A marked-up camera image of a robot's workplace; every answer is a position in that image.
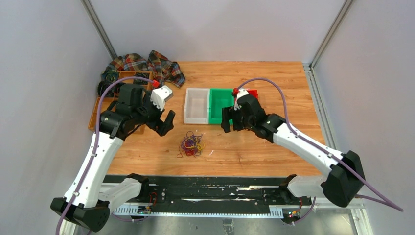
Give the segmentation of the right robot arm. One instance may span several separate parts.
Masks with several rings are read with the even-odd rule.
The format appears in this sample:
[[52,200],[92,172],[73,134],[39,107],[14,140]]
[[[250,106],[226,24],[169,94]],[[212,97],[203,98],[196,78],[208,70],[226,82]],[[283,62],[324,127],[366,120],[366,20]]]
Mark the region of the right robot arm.
[[238,98],[233,106],[222,108],[221,128],[226,133],[252,131],[259,138],[289,149],[321,172],[322,179],[288,176],[279,191],[286,204],[294,203],[301,196],[324,196],[334,205],[345,208],[364,185],[365,175],[357,153],[327,147],[293,128],[285,118],[267,114],[251,94]]

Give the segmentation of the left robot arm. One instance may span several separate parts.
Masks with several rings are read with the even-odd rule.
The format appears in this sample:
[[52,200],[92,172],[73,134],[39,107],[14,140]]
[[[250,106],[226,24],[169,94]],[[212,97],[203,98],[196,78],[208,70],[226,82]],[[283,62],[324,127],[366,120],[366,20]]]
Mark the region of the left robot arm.
[[135,173],[113,188],[100,188],[109,166],[125,140],[141,126],[147,126],[159,136],[173,129],[174,111],[161,119],[173,91],[167,86],[146,90],[137,84],[123,84],[119,97],[97,114],[97,124],[86,158],[68,191],[54,198],[51,209],[68,221],[88,229],[100,231],[112,212],[128,200],[145,202],[150,197],[149,180]]

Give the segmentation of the green plastic bin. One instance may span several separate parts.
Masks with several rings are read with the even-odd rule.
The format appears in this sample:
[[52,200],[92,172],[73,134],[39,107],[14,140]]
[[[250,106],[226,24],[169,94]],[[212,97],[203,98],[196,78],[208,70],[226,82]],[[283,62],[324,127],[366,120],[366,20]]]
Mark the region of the green plastic bin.
[[234,105],[232,89],[210,89],[209,124],[218,125],[222,122],[222,109]]

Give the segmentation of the red plastic bin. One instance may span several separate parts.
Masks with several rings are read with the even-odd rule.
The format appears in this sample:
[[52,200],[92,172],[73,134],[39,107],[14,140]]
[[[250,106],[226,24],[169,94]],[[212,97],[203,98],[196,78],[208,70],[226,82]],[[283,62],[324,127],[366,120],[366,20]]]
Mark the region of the red plastic bin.
[[232,96],[234,97],[235,100],[248,94],[252,95],[255,98],[258,98],[258,91],[255,89],[241,88],[241,89],[234,89],[234,91],[232,92]]

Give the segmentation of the white plastic bin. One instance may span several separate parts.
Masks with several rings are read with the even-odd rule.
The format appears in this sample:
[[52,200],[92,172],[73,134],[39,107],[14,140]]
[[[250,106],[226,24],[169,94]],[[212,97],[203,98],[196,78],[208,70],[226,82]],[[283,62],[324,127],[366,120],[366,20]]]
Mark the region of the white plastic bin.
[[185,124],[209,124],[210,89],[187,88],[184,102]]

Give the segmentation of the plaid cloth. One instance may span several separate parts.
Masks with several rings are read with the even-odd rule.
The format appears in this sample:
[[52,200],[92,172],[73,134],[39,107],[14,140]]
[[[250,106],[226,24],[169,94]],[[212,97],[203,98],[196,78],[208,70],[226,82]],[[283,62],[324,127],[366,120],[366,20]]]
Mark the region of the plaid cloth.
[[146,59],[137,53],[117,57],[102,72],[101,80],[108,80],[110,83],[117,81],[118,71],[150,71],[160,84],[170,82],[178,88],[185,83],[185,76],[179,63],[169,60],[155,50],[152,50]]

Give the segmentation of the wooden compartment tray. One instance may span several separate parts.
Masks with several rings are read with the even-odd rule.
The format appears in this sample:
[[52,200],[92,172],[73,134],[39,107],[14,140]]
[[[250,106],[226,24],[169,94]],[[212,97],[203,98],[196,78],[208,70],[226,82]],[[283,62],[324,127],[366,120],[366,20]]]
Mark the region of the wooden compartment tray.
[[[153,80],[154,79],[154,74],[151,71],[144,71],[144,70],[140,70],[140,71],[124,71],[124,70],[111,70],[107,73],[104,74],[104,80],[101,81],[98,84],[98,88],[97,88],[97,95],[98,97],[96,98],[95,101],[95,105],[91,114],[91,118],[89,121],[89,125],[88,125],[88,129],[90,131],[94,131],[95,130],[95,123],[96,123],[96,115],[98,113],[98,103],[101,99],[101,94],[105,91],[105,89],[114,81],[118,81],[121,80],[123,78],[126,77],[144,77],[146,79],[149,80]],[[103,102],[101,105],[101,108],[99,110],[100,113],[104,112],[111,103],[115,102],[118,100],[119,98],[119,92],[120,92],[120,86],[123,85],[123,83],[125,84],[135,84],[135,85],[140,85],[143,86],[144,89],[151,91],[153,89],[151,84],[148,84],[147,81],[141,81],[141,80],[137,80],[137,79],[129,79],[126,81],[121,82],[121,84],[117,84],[115,86],[115,88],[112,88],[112,90],[110,90],[106,96],[103,98]]]

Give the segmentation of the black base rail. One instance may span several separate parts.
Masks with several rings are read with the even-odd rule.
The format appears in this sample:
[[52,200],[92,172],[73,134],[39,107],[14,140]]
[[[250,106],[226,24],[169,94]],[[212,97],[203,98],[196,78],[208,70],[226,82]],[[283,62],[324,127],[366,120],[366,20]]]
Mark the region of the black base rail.
[[150,217],[249,218],[293,226],[321,210],[341,212],[325,198],[290,196],[282,178],[151,176],[146,195],[112,212],[122,221]]

